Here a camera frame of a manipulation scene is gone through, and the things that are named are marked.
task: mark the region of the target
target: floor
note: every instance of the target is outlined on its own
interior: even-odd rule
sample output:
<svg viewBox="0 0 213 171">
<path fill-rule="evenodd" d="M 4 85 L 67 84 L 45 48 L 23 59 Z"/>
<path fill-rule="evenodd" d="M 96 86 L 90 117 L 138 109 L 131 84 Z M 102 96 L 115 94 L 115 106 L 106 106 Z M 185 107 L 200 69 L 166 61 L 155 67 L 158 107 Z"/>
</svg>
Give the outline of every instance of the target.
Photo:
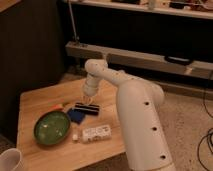
<svg viewBox="0 0 213 171">
<path fill-rule="evenodd" d="M 79 73 L 65 74 L 61 82 L 81 79 Z M 206 101 L 213 114 L 213 101 Z M 165 103 L 158 109 L 177 171 L 204 171 L 197 159 L 197 146 L 201 138 L 213 127 L 213 119 L 208 116 L 202 99 L 165 93 Z M 0 153 L 14 145 L 0 136 Z M 200 147 L 200 158 L 209 170 L 213 170 L 213 157 L 206 141 Z M 130 171 L 125 154 L 120 154 L 79 171 Z"/>
</svg>

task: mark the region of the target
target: black object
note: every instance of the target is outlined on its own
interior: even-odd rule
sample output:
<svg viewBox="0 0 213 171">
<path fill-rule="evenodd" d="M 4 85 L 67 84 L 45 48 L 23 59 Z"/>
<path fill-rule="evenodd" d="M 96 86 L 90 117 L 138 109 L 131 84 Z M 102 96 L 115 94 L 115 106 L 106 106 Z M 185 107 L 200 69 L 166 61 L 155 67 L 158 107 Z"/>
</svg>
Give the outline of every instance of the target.
<svg viewBox="0 0 213 171">
<path fill-rule="evenodd" d="M 169 56 L 165 56 L 164 59 L 171 63 L 176 63 L 180 65 L 189 65 L 193 62 L 192 59 L 183 59 L 183 58 L 173 58 Z"/>
<path fill-rule="evenodd" d="M 72 7 L 81 43 L 213 63 L 211 19 L 84 4 Z"/>
<path fill-rule="evenodd" d="M 20 94 L 63 72 L 65 43 L 56 0 L 27 0 L 0 13 L 0 133 L 16 143 Z"/>
<path fill-rule="evenodd" d="M 169 7 L 176 9 L 183 9 L 186 3 L 187 3 L 186 0 L 171 0 Z"/>
<path fill-rule="evenodd" d="M 112 2 L 120 2 L 120 3 L 127 3 L 127 4 L 139 4 L 140 0 L 112 0 Z"/>
<path fill-rule="evenodd" d="M 76 103 L 74 107 L 74 111 L 82 112 L 87 115 L 95 115 L 99 114 L 99 106 L 98 105 L 85 105 L 83 103 Z"/>
</svg>

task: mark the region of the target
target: mug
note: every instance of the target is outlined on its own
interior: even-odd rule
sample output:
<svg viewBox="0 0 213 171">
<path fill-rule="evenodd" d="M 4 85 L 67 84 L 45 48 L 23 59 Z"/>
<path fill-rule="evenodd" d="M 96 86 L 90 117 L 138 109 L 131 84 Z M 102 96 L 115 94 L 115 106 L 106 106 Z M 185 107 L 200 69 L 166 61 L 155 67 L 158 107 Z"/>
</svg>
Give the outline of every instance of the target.
<svg viewBox="0 0 213 171">
<path fill-rule="evenodd" d="M 26 171 L 23 156 L 17 148 L 11 148 L 0 155 L 0 171 Z"/>
</svg>

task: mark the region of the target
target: screw hole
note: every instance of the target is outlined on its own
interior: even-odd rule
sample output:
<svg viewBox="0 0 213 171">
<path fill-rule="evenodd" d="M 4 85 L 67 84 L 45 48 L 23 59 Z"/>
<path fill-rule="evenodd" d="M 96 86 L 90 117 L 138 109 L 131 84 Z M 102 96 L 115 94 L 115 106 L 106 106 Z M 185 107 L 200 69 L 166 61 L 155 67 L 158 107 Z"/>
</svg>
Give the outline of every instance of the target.
<svg viewBox="0 0 213 171">
<path fill-rule="evenodd" d="M 164 159 L 166 159 L 166 156 L 165 156 L 165 155 L 162 155 L 162 156 L 160 156 L 160 158 L 161 158 L 162 160 L 164 160 Z"/>
<path fill-rule="evenodd" d="M 153 127 L 152 130 L 153 130 L 153 131 L 157 131 L 157 127 Z"/>
</svg>

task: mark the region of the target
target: cable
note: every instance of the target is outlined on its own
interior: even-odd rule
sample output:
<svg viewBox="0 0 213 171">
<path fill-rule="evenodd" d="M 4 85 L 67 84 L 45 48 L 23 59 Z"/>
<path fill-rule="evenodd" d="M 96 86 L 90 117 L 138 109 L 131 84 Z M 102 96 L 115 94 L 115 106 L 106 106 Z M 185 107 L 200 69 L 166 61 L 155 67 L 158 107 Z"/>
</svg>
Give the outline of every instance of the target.
<svg viewBox="0 0 213 171">
<path fill-rule="evenodd" d="M 213 76 L 213 70 L 212 70 L 212 71 L 210 72 L 210 74 L 209 74 L 208 81 L 207 81 L 206 86 L 205 86 L 204 91 L 203 91 L 203 105 L 204 105 L 204 108 L 205 108 L 206 113 L 207 113 L 211 118 L 213 118 L 213 115 L 209 112 L 209 110 L 208 110 L 208 108 L 207 108 L 207 106 L 206 106 L 206 91 L 207 91 L 207 89 L 208 89 L 208 87 L 209 87 L 209 83 L 210 83 L 210 81 L 211 81 L 211 79 L 212 79 L 212 76 Z M 213 128 L 209 129 L 208 132 L 207 132 L 207 134 L 201 138 L 201 140 L 200 140 L 200 142 L 199 142 L 199 144 L 198 144 L 198 147 L 197 147 L 197 158 L 198 158 L 198 161 L 199 161 L 199 163 L 201 164 L 201 166 L 202 166 L 206 171 L 211 171 L 211 170 L 209 170 L 209 169 L 204 165 L 204 163 L 201 161 L 201 159 L 200 159 L 200 146 L 201 146 L 203 140 L 206 139 L 207 145 L 208 145 L 209 150 L 210 150 L 210 152 L 211 152 L 211 155 L 213 155 L 213 141 L 212 141 L 212 138 L 213 138 Z"/>
<path fill-rule="evenodd" d="M 208 5 L 206 5 L 202 0 L 198 0 L 198 1 L 203 8 L 205 8 L 207 10 L 213 10 L 212 7 L 208 7 Z"/>
<path fill-rule="evenodd" d="M 207 139 L 207 144 L 208 144 L 209 150 L 211 151 L 211 154 L 213 155 L 213 151 L 212 151 L 212 148 L 213 148 L 212 136 L 213 136 L 213 128 L 209 129 L 207 135 L 205 135 L 204 137 L 202 137 L 202 139 L 200 140 L 200 142 L 199 142 L 199 144 L 198 144 L 198 147 L 197 147 L 197 158 L 198 158 L 198 161 L 199 161 L 199 163 L 201 164 L 201 166 L 202 166 L 206 171 L 211 171 L 211 170 L 209 170 L 209 169 L 204 165 L 204 163 L 201 161 L 201 159 L 200 159 L 200 146 L 201 146 L 203 140 L 204 140 L 204 139 Z"/>
<path fill-rule="evenodd" d="M 211 118 L 213 118 L 213 115 L 209 112 L 209 110 L 208 110 L 208 108 L 207 108 L 207 106 L 206 106 L 206 91 L 207 91 L 207 89 L 208 89 L 208 87 L 209 87 L 209 83 L 210 83 L 210 81 L 211 81 L 211 79 L 212 79 L 212 76 L 213 76 L 213 70 L 212 70 L 212 71 L 210 72 L 210 74 L 209 74 L 208 81 L 207 81 L 206 86 L 205 86 L 204 91 L 203 91 L 203 106 L 204 106 L 204 108 L 205 108 L 206 113 L 207 113 Z"/>
</svg>

